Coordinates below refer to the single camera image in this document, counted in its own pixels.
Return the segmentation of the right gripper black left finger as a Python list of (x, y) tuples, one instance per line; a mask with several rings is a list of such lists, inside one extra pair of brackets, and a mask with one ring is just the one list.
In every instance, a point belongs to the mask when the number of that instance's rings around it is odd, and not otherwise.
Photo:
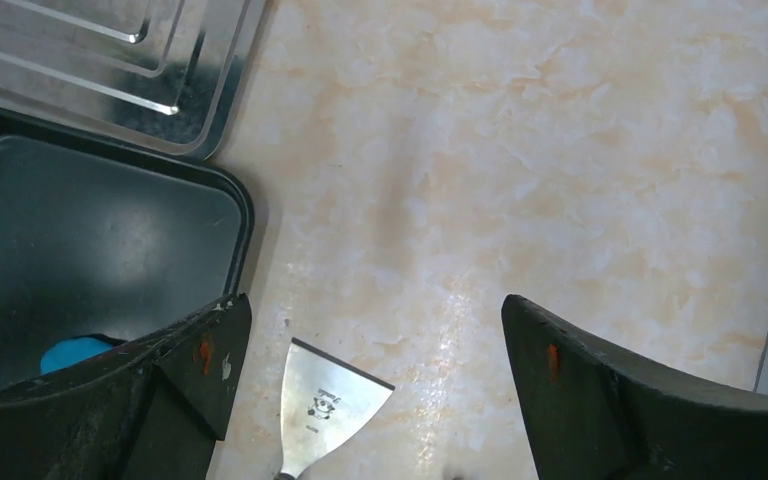
[(226, 295), (0, 390), (0, 479), (202, 479), (226, 436), (252, 325)]

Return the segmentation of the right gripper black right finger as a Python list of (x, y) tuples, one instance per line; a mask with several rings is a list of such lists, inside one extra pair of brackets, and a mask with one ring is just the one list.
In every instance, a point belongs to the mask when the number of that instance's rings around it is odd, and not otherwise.
[(515, 294), (507, 353), (542, 479), (768, 479), (768, 396), (582, 330)]

